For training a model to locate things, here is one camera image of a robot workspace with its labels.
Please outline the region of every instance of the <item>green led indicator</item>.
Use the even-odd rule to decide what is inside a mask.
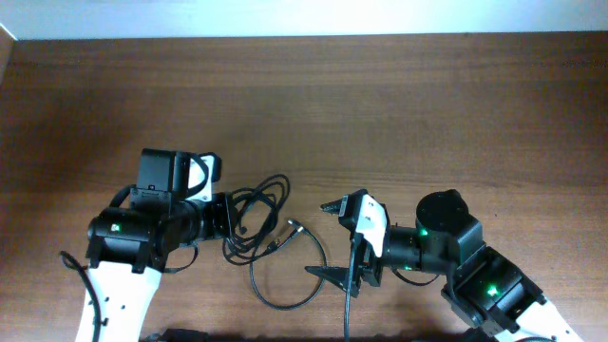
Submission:
[[[488,294],[489,296],[494,296],[494,295],[497,295],[497,294],[498,294],[498,290],[496,289],[496,286],[491,285],[491,286],[489,287],[489,289],[487,289],[487,294]]]

